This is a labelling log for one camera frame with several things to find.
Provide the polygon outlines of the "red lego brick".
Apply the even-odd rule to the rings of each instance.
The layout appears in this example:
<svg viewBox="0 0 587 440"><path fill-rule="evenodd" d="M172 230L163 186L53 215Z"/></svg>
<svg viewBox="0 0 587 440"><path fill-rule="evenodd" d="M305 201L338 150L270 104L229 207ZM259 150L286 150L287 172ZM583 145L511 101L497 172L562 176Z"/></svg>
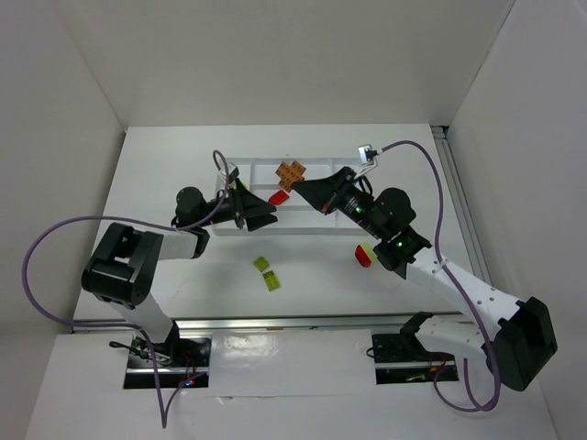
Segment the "red lego brick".
<svg viewBox="0 0 587 440"><path fill-rule="evenodd" d="M285 190L279 190L269 197L268 202L273 206L284 204L290 199L290 195Z"/></svg>

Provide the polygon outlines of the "red and yellow lego block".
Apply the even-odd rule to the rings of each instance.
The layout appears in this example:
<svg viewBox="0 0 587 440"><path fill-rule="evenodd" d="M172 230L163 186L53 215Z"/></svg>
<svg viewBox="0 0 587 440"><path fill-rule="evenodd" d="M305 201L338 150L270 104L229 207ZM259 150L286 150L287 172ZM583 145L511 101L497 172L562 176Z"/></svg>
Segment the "red and yellow lego block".
<svg viewBox="0 0 587 440"><path fill-rule="evenodd" d="M370 268L378 262L373 246L367 242L360 243L356 246L354 256L363 268Z"/></svg>

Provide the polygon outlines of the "orange lego plate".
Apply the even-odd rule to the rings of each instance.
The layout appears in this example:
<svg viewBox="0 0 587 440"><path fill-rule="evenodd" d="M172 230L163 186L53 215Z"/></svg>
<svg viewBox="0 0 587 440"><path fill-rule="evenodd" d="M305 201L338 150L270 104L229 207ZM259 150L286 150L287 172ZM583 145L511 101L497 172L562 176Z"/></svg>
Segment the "orange lego plate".
<svg viewBox="0 0 587 440"><path fill-rule="evenodd" d="M295 182L302 182L305 179L305 171L306 168L297 160L292 163L282 161L275 172L279 178L278 185L282 190L289 193Z"/></svg>

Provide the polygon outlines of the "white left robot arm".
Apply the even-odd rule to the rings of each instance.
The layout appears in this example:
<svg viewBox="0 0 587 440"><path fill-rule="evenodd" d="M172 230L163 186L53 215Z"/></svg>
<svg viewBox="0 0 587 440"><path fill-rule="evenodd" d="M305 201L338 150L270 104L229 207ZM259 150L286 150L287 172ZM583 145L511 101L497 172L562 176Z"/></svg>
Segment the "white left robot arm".
<svg viewBox="0 0 587 440"><path fill-rule="evenodd" d="M172 231L158 234L113 223L82 274L82 287L108 303L126 322L140 327L157 353L172 358L187 348L177 324L155 301L151 286L163 260L198 259L207 247L207 226L234 222L253 232L277 221L276 207L245 188L239 180L207 201L195 187L176 196Z"/></svg>

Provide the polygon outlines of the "yellow-green long lego brick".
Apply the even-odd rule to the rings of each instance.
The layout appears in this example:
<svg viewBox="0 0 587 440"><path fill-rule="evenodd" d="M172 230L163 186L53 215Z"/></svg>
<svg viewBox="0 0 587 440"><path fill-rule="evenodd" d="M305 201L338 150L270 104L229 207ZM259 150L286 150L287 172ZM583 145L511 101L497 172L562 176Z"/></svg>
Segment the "yellow-green long lego brick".
<svg viewBox="0 0 587 440"><path fill-rule="evenodd" d="M262 273L263 280L269 292L281 287L278 277L273 270L267 270Z"/></svg>

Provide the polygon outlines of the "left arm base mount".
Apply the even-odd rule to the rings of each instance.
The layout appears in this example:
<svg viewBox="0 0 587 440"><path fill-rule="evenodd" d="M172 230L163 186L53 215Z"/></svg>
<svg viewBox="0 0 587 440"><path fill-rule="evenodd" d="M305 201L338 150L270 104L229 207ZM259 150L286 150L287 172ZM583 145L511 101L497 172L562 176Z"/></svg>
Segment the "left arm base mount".
<svg viewBox="0 0 587 440"><path fill-rule="evenodd" d="M209 385L209 362L212 340L208 337L185 339L179 352L171 357L156 353L156 363L162 389L182 384L187 389L203 389ZM127 351L125 390L155 389L152 357L144 341L134 338L124 344L110 341L113 349Z"/></svg>

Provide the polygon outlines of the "yellow-green square lego brick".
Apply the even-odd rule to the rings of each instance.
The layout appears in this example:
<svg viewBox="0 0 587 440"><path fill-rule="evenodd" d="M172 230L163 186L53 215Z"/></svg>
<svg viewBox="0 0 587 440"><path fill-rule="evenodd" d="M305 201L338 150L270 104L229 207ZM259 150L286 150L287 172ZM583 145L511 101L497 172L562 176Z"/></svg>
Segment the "yellow-green square lego brick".
<svg viewBox="0 0 587 440"><path fill-rule="evenodd" d="M270 267L270 263L265 257L258 257L253 261L253 266L259 272L264 272Z"/></svg>

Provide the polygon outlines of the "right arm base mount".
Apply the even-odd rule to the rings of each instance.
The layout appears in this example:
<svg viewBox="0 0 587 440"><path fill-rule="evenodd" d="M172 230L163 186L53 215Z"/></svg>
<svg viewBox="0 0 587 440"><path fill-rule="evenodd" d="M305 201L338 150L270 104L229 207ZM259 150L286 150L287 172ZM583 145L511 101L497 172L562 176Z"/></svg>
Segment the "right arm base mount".
<svg viewBox="0 0 587 440"><path fill-rule="evenodd" d="M399 334L374 334L371 341L365 354L374 361L378 385L433 382L438 372L440 381L460 379L452 355L426 351L411 354Z"/></svg>

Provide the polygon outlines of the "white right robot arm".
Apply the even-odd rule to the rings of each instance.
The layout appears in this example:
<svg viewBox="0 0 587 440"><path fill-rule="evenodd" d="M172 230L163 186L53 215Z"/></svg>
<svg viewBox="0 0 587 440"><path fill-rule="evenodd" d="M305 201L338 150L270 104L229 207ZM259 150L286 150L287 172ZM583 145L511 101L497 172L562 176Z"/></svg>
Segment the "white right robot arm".
<svg viewBox="0 0 587 440"><path fill-rule="evenodd" d="M354 171L344 167L292 188L321 214L340 212L377 239L373 251L386 270L471 319L454 324L417 313L402 330L409 346L483 361L505 387L525 390L558 350L548 307L535 297L522 300L499 291L444 257L410 226L415 211L405 191L387 188L373 197L354 181Z"/></svg>

